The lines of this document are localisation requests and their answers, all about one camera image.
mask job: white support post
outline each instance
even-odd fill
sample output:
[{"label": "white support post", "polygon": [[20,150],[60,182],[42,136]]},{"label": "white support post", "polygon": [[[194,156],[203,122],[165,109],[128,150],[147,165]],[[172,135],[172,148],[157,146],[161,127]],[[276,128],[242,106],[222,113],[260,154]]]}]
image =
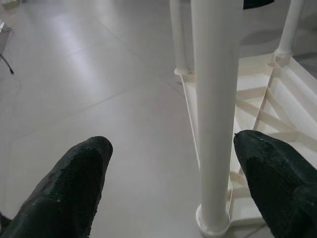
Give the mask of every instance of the white support post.
[{"label": "white support post", "polygon": [[178,75],[189,73],[180,1],[181,0],[169,1],[176,60],[175,74]]},{"label": "white support post", "polygon": [[281,41],[275,51],[275,55],[288,57],[293,54],[293,43],[303,11],[304,2],[305,0],[291,0]]},{"label": "white support post", "polygon": [[196,219],[205,237],[222,236],[238,77],[243,0],[192,0],[197,77],[201,206]]}]

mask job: black object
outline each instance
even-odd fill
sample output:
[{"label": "black object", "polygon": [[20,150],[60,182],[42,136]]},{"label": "black object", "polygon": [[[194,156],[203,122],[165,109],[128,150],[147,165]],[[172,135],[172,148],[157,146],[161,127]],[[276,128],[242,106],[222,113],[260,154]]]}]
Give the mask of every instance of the black object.
[{"label": "black object", "polygon": [[274,0],[244,0],[243,9],[256,8],[268,5],[272,2],[274,2]]},{"label": "black object", "polygon": [[11,222],[1,215],[6,229],[0,238],[87,238],[111,155],[111,143],[101,136],[72,147]]},{"label": "black object", "polygon": [[289,144],[258,131],[234,137],[251,196],[276,238],[317,237],[317,171]]}]

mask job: tile floor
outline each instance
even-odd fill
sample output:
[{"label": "tile floor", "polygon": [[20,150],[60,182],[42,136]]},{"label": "tile floor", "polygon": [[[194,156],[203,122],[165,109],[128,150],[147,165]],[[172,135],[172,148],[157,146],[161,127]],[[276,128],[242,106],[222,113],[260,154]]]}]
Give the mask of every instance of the tile floor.
[{"label": "tile floor", "polygon": [[[244,11],[241,56],[271,53],[289,1]],[[295,45],[317,76],[316,1]],[[193,66],[190,2],[184,0]],[[93,135],[114,146],[92,238],[200,238],[199,172],[175,68],[168,0],[27,0],[0,9],[13,28],[0,63],[0,209],[13,217],[72,145]],[[269,238],[267,227],[228,238]]]}]

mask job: white pole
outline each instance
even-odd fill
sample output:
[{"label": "white pole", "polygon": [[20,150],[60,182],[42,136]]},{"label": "white pole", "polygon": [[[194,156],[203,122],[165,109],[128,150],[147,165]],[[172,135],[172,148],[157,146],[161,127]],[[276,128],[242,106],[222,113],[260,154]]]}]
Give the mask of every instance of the white pole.
[{"label": "white pole", "polygon": [[229,227],[226,202],[243,0],[191,4],[202,199],[196,219],[204,236],[216,237]]},{"label": "white pole", "polygon": [[189,68],[186,58],[184,26],[182,22],[180,1],[181,0],[169,1],[176,60],[175,74],[187,74],[189,73]]},{"label": "white pole", "polygon": [[282,56],[293,54],[293,43],[301,18],[305,0],[291,0],[281,41],[275,53]]}]

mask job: white plastic structure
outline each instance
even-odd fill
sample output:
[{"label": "white plastic structure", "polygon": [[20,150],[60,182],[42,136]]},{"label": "white plastic structure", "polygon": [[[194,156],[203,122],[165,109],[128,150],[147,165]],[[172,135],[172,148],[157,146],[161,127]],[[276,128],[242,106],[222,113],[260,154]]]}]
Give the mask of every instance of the white plastic structure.
[{"label": "white plastic structure", "polygon": [[181,0],[170,0],[170,15],[172,22],[174,52],[176,60],[175,74],[189,73],[189,67],[186,58],[186,48],[184,39],[184,27],[181,14]]},{"label": "white plastic structure", "polygon": [[286,141],[317,168],[317,80],[291,57],[304,0],[291,1],[275,53],[240,60],[242,1],[191,3],[195,70],[179,75],[202,179],[197,224],[215,238],[230,226],[264,223],[232,132],[254,129]]},{"label": "white plastic structure", "polygon": [[214,237],[229,228],[227,187],[243,0],[191,4],[202,198],[196,218],[201,232]]},{"label": "white plastic structure", "polygon": [[304,2],[304,0],[291,0],[283,34],[275,52],[277,55],[291,56],[293,54],[293,43],[301,18]]}]

